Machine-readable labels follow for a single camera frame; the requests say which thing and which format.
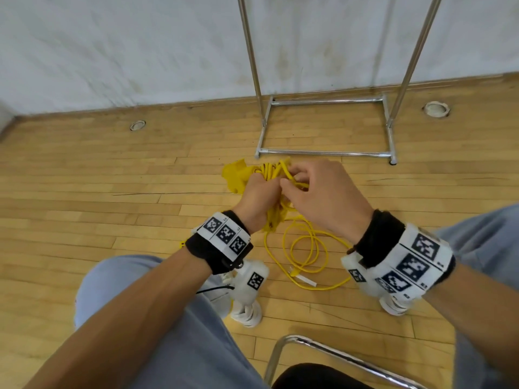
baseboard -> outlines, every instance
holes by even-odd
[[[463,87],[463,86],[477,86],[487,84],[498,84],[505,82],[512,82],[519,80],[519,72],[508,72],[500,73],[497,75],[483,75],[483,76],[470,76],[466,78],[454,78],[454,79],[442,79],[442,80],[430,80],[425,82],[414,82],[409,84],[408,90],[426,90],[435,89],[441,87]],[[388,84],[383,86],[370,86],[362,88],[352,88],[334,91],[316,91],[310,93],[298,93],[298,94],[277,94],[278,99],[289,99],[289,98],[320,98],[320,97],[336,97],[336,96],[368,96],[377,93],[390,93],[397,91],[400,87],[399,84]],[[270,95],[263,95],[263,100],[267,101]],[[53,118],[56,116],[60,117],[86,117],[92,115],[114,115],[118,113],[128,112],[146,112],[149,110],[159,109],[172,109],[175,107],[198,107],[206,105],[231,105],[231,104],[249,104],[256,102],[256,97],[238,97],[238,98],[222,98],[222,99],[208,99],[193,102],[178,102],[174,104],[156,104],[156,105],[141,105],[132,107],[120,107],[110,109],[98,109],[98,110],[79,110],[72,112],[55,112],[55,113],[42,113],[39,115],[20,116],[16,117],[17,120],[35,120],[35,119],[46,119]]]

black wire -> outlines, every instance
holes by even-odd
[[[221,286],[221,287],[214,287],[214,288],[204,289],[204,290],[198,291],[197,293],[198,293],[198,294],[203,294],[204,292],[209,292],[209,291],[211,291],[211,290],[215,290],[215,289],[224,289],[224,288],[227,288],[227,289],[234,289],[234,287],[231,286],[231,285],[223,285],[223,286]]]

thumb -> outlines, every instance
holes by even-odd
[[[289,179],[281,179],[279,183],[281,184],[283,195],[290,199],[294,205],[303,200],[305,192],[298,189]]]

blue pants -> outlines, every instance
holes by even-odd
[[[519,289],[519,205],[470,218],[438,231],[463,263]],[[125,255],[100,262],[83,280],[76,298],[75,325],[80,327],[115,295],[161,260]],[[202,288],[221,284],[211,276]],[[192,387],[265,388],[262,378],[240,352],[221,317],[230,300],[222,291],[199,294],[186,307],[133,382],[132,389]],[[457,336],[454,388],[504,388],[500,373],[463,336]]]

yellow plastic object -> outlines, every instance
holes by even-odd
[[[265,177],[265,180],[270,180],[277,176],[284,176],[284,177],[287,177],[289,180],[291,180],[292,183],[294,183],[297,187],[299,187],[301,189],[308,188],[308,184],[298,183],[294,180],[294,177],[290,174],[288,167],[287,167],[287,165],[289,163],[290,163],[290,161],[286,160],[286,161],[279,161],[277,164],[266,163],[266,164],[262,164],[261,166],[257,166],[257,165],[247,166],[247,164],[245,163],[245,160],[239,160],[239,161],[233,162],[231,164],[225,165],[222,170],[222,176],[227,180],[227,186],[228,186],[229,190],[231,192],[237,193],[237,194],[243,194],[243,191],[245,191],[245,187],[247,185],[247,182],[249,181],[250,176],[255,172],[261,173],[263,175],[263,177]],[[341,281],[340,283],[329,286],[329,287],[310,287],[310,286],[306,286],[306,285],[303,285],[303,284],[295,281],[294,277],[291,276],[290,273],[288,271],[286,271],[285,268],[283,268],[282,264],[279,263],[279,261],[276,259],[276,257],[270,252],[268,245],[267,245],[267,237],[268,237],[269,233],[276,231],[277,226],[281,222],[285,221],[286,216],[289,211],[295,211],[295,209],[293,207],[289,206],[289,204],[287,204],[286,202],[280,200],[277,203],[277,205],[275,205],[274,207],[269,209],[269,211],[267,212],[267,224],[263,228],[263,230],[265,231],[265,238],[264,238],[265,249],[267,250],[270,257],[274,260],[274,262],[277,263],[279,268],[281,268],[283,273],[285,275],[287,275],[287,277],[293,283],[295,283],[295,285],[297,285],[298,287],[303,288],[303,289],[309,289],[309,290],[334,289],[334,288],[340,287],[342,284],[349,281],[351,277],[348,277],[344,281]],[[333,237],[335,240],[344,244],[347,248],[351,247],[350,245],[348,245],[348,243],[346,243],[345,241],[332,235],[331,233],[315,230],[313,228],[312,224],[301,215],[298,215],[296,217],[289,218],[289,219],[292,220],[292,223],[285,229],[285,231],[283,233],[283,252],[284,252],[287,260],[294,266],[294,273],[296,273],[296,272],[300,273],[301,271],[307,272],[307,273],[318,273],[326,267],[326,265],[328,263],[328,250],[327,250],[326,246],[324,245],[324,243],[321,241],[321,239],[319,239],[317,237],[317,234]],[[292,227],[299,227],[300,229],[308,232],[308,235],[302,235],[302,236],[298,237],[296,240],[294,240],[292,242],[292,246],[290,247],[290,253],[288,253],[285,248],[285,239],[287,236],[287,231]],[[297,244],[297,242],[302,239],[306,239],[306,238],[310,238],[310,240],[311,240],[310,253],[308,254],[308,257],[306,258],[305,261],[300,262],[295,259],[293,251],[294,251],[294,247]],[[325,253],[324,264],[323,264],[323,266],[321,266],[320,268],[317,268],[317,269],[306,269],[307,266],[312,265],[319,258],[319,252],[320,252],[319,243],[322,245],[322,247],[324,249],[324,253]]]

